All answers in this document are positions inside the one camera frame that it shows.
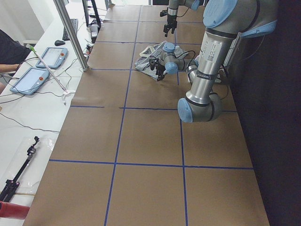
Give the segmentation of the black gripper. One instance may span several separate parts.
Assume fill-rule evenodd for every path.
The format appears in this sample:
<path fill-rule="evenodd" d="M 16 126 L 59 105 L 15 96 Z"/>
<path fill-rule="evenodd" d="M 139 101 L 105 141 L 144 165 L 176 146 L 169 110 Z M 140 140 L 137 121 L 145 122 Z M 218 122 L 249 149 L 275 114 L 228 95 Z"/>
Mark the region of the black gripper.
<path fill-rule="evenodd" d="M 150 69 L 152 71 L 156 70 L 156 75 L 158 75 L 157 81 L 164 79 L 165 66 L 159 62 L 158 58 L 151 58 L 149 60 Z"/>
<path fill-rule="evenodd" d="M 171 34 L 174 34 L 175 29 L 177 28 L 177 9 L 166 9 L 162 10 L 159 14 L 160 17 L 167 16 L 167 24 L 164 25 L 164 36 L 168 36 L 168 30 L 172 30 Z"/>

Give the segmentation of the person forearm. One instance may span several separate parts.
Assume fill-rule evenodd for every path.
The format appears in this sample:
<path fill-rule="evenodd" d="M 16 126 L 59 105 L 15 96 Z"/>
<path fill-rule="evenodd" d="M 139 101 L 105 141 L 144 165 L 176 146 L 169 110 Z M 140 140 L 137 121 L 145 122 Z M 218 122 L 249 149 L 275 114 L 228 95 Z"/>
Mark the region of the person forearm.
<path fill-rule="evenodd" d="M 18 70 L 20 64 L 0 64 L 0 73 L 13 73 Z"/>

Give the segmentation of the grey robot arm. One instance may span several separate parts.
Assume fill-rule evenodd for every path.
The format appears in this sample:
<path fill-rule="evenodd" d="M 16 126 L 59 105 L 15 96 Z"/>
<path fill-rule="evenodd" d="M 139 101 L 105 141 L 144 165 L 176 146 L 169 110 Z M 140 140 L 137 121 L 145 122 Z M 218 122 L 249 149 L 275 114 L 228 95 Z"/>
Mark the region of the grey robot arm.
<path fill-rule="evenodd" d="M 233 40 L 270 34 L 277 24 L 277 0 L 205 0 L 205 33 L 198 60 L 179 59 L 175 45 L 167 42 L 158 57 L 149 60 L 158 78 L 164 73 L 185 71 L 192 83 L 179 99 L 178 114 L 183 122 L 215 120 L 222 112 L 220 97 L 212 87 Z"/>
<path fill-rule="evenodd" d="M 180 6 L 185 6 L 187 9 L 196 11 L 199 6 L 205 7 L 208 0 L 170 0 L 165 10 L 162 10 L 159 14 L 160 17 L 167 16 L 166 24 L 164 25 L 163 32 L 165 37 L 168 36 L 169 31 L 174 34 L 177 28 L 178 9 Z"/>

